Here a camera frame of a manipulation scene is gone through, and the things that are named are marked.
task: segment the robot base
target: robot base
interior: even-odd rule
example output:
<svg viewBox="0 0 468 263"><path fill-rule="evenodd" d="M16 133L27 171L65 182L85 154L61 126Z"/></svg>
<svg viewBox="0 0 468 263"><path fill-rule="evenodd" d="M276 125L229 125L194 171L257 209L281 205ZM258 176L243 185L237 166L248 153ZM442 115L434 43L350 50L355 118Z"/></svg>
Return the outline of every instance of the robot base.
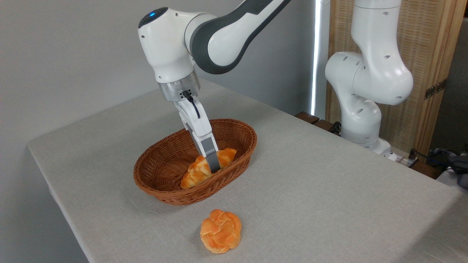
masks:
<svg viewBox="0 0 468 263"><path fill-rule="evenodd" d="M382 155L383 157L387 157L391 159L392 161L396 161L396 154L392 152L392 149L390 147L390 144L381 138L378 138L377 140L370 142L370 143L357 143L357 145L360 145L366 149L369 149L373 151L374 153L378 153Z"/></svg>

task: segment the wicker basket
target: wicker basket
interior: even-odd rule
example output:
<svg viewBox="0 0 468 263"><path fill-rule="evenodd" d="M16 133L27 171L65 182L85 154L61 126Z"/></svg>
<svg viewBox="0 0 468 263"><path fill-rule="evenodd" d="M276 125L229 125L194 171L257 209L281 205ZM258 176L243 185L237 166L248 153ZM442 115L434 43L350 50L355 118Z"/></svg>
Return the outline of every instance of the wicker basket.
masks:
<svg viewBox="0 0 468 263"><path fill-rule="evenodd" d="M212 196L239 177L247 169L257 143L254 129L233 119L214 119L210 123L218 148L237 150L232 164L203 183L182 189L182 177L198 156L189 132L183 129L152 145L138 158L133 171L136 185L162 202L189 205Z"/></svg>

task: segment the orange bread roll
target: orange bread roll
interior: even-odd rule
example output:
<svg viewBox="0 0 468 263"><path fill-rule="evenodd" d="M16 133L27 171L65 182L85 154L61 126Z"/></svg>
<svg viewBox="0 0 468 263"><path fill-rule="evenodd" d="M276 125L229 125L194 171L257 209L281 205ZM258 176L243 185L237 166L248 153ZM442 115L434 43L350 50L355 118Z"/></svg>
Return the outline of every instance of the orange bread roll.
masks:
<svg viewBox="0 0 468 263"><path fill-rule="evenodd" d="M215 209L203 220L200 237L209 251L221 254L239 245L241 228L241 221L235 214Z"/></svg>
<svg viewBox="0 0 468 263"><path fill-rule="evenodd" d="M219 160L219 166L221 169L231 164L234 160L234 156L237 150L226 148L216 152ZM210 167L205 160L205 157L199 156L195 159L195 162L190 164L189 170L184 174L180 187L182 189L192 188L197 184L204 182L206 179L212 176Z"/></svg>

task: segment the black cable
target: black cable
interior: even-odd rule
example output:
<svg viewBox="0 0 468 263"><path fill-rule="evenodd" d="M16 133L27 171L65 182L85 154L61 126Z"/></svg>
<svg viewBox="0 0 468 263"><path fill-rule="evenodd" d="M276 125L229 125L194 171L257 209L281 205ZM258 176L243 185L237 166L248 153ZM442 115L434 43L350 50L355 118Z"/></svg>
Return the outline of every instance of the black cable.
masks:
<svg viewBox="0 0 468 263"><path fill-rule="evenodd" d="M341 132L341 123L340 122L333 123L333 125L331 127L332 128L331 128L330 132L336 132L338 134Z"/></svg>
<svg viewBox="0 0 468 263"><path fill-rule="evenodd" d="M436 159L433 159L433 158L431 158L431 157L428 157L428 156L426 156L426 155L424 155L424 154L422 154L422 153L416 151L416 149L411 149L410 152L411 152L411 151L413 151L413 152L417 153L418 155L421 155L422 157L426 158L427 160L433 161L433 162L435 162L435 163L438 163L438 164L441 164L441 165L445 165L445 166L447 166L447 167L450 166L450 167L452 167L452 168L457 168L457 169L460 169L460 170L463 170L463 171L466 170L466 168L463 168L463 167L460 167L460 166L456 166L456 165L453 165L453 164L450 164L450 163L446 163L446 162L443 162L443 161L438 161L438 160L436 160Z"/></svg>
<svg viewBox="0 0 468 263"><path fill-rule="evenodd" d="M186 91L186 90L184 90L184 91L182 92L182 94L183 94L183 96L184 96L189 102L192 103L193 107L195 108L195 111L197 112L197 116L198 116L198 118L200 119L200 113L198 112L198 109L197 109L197 106L195 105L195 102L193 102L193 97L192 97L192 95L191 95L188 91Z"/></svg>
<svg viewBox="0 0 468 263"><path fill-rule="evenodd" d="M444 168L444 170L445 170L445 169L447 169L447 165L445 165L445 164L436 164L436 165L431 165L431 166L432 166L432 167L434 167L434 168L436 168L436 167L439 167L439 166L440 166L440 167L443 167L443 168Z"/></svg>

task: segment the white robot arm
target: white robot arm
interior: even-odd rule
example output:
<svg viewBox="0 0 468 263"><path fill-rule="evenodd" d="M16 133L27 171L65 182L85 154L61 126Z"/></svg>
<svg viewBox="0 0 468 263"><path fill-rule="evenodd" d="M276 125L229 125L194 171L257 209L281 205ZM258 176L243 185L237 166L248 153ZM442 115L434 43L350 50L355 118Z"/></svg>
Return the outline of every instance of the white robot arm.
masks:
<svg viewBox="0 0 468 263"><path fill-rule="evenodd" d="M218 146L197 99L200 83L194 64L211 74L232 70L253 38L290 0L245 0L228 15L186 13L167 7L141 19L138 33L164 98L179 110L200 155L219 170Z"/></svg>
<svg viewBox="0 0 468 263"><path fill-rule="evenodd" d="M402 0L355 0L351 36L362 54L338 52L325 75L341 106L341 136L393 159L379 138L381 112L374 103L398 105L411 93L413 77L396 43Z"/></svg>

